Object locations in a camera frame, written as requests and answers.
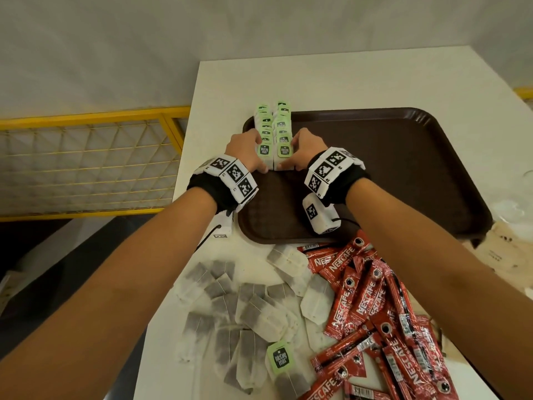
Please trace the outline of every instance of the human arm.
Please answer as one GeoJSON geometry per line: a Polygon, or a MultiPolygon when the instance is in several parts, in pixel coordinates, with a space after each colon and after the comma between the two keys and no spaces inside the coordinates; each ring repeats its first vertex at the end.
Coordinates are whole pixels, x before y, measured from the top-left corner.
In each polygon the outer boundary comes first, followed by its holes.
{"type": "MultiPolygon", "coordinates": [[[[297,136],[298,150],[282,166],[307,168],[327,149],[307,130],[297,136]]],[[[372,181],[356,181],[346,204],[380,256],[503,398],[533,398],[533,302],[443,228],[372,181]]]]}
{"type": "MultiPolygon", "coordinates": [[[[259,134],[226,154],[265,171],[259,134]]],[[[126,239],[84,285],[0,362],[3,399],[103,399],[217,211],[191,188],[126,239]]]]}

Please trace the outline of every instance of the floor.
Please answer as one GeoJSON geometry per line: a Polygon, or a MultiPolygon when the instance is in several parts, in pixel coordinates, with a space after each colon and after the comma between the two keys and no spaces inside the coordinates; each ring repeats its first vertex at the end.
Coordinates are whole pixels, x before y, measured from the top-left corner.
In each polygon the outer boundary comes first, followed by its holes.
{"type": "MultiPolygon", "coordinates": [[[[86,238],[11,299],[0,316],[0,358],[65,302],[100,266],[103,260],[153,215],[117,216],[86,238]]],[[[20,259],[68,221],[0,223],[0,238],[7,261],[0,279],[20,259]]],[[[57,239],[51,251],[57,251],[57,239]]],[[[46,241],[40,249],[46,248],[46,241]]],[[[132,400],[144,344],[143,333],[105,400],[132,400]]]]}

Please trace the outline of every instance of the person's right arm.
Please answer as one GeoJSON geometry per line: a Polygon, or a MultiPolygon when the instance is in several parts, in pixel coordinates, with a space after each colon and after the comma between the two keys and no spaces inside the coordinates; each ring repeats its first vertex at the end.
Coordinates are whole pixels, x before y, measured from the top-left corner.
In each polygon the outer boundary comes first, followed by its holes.
{"type": "MultiPolygon", "coordinates": [[[[298,151],[282,166],[307,168],[327,149],[307,129],[294,139],[298,151]]],[[[372,181],[356,181],[346,205],[379,255],[499,394],[506,400],[533,398],[533,302],[443,228],[372,181]]]]}

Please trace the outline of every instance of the dark brown serving tray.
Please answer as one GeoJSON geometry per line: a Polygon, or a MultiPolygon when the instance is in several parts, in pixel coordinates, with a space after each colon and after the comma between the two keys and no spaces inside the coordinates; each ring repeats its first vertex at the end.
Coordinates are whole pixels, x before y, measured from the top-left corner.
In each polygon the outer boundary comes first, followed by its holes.
{"type": "MultiPolygon", "coordinates": [[[[293,112],[293,134],[307,127],[328,146],[344,147],[364,161],[372,180],[459,239],[480,238],[492,216],[436,119],[410,107],[293,112]]],[[[248,119],[243,132],[254,127],[248,119]]],[[[319,236],[302,200],[311,191],[307,171],[255,173],[259,192],[238,215],[244,235],[260,244],[348,241],[356,226],[342,222],[319,236]]],[[[344,205],[340,217],[351,218],[344,205]]]]}

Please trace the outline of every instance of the gray wall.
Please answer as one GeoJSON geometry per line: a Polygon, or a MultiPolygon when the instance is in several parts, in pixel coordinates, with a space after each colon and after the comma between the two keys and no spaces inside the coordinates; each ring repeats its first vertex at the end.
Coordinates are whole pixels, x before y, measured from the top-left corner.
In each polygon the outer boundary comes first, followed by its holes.
{"type": "Polygon", "coordinates": [[[290,54],[470,44],[529,85],[532,38],[533,0],[0,0],[0,117],[190,104],[200,60],[290,54]]]}

